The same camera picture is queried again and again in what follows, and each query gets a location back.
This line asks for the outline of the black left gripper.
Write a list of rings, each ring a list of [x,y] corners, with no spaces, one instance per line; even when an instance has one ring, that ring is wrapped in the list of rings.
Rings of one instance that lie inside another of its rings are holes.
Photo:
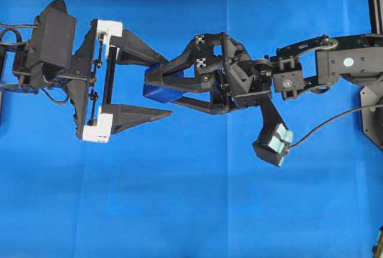
[[[38,16],[35,17],[33,24],[29,25],[32,31],[37,28]],[[123,29],[122,22],[94,19],[90,25],[91,28],[86,33],[80,48],[72,51],[69,69],[52,80],[46,80],[26,66],[32,35],[30,39],[23,41],[19,27],[13,26],[11,31],[16,36],[16,42],[11,45],[11,51],[15,54],[12,72],[19,82],[11,89],[15,92],[34,94],[52,88],[63,90],[66,99],[62,103],[70,102],[74,106],[75,135],[83,141],[106,143],[110,140],[111,134],[170,117],[172,111],[169,110],[105,104],[103,109],[92,108],[91,118],[86,119],[89,102],[98,100],[94,85],[96,70],[102,65],[103,54],[110,65],[115,60],[117,65],[146,67],[168,62],[133,32]]]

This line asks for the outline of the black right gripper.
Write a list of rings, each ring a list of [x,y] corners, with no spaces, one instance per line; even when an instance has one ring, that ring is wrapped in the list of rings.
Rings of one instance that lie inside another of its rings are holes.
[[[215,46],[221,46],[223,57],[214,54]],[[172,75],[191,66],[193,77]],[[209,101],[182,96],[172,103],[210,115],[272,105],[272,64],[267,59],[252,60],[245,47],[224,32],[194,36],[181,55],[162,67],[162,84],[182,92],[209,92],[222,83],[222,67],[225,95],[210,92]]]

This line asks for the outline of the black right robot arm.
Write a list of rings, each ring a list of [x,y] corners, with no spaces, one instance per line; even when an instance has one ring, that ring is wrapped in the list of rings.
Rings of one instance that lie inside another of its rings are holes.
[[[267,107],[273,93],[284,99],[305,92],[325,93],[340,78],[362,86],[382,81],[381,35],[323,35],[253,60],[241,43],[225,33],[200,34],[177,58],[146,74],[145,82],[183,93],[208,92],[208,102],[182,97],[175,103],[224,114]]]

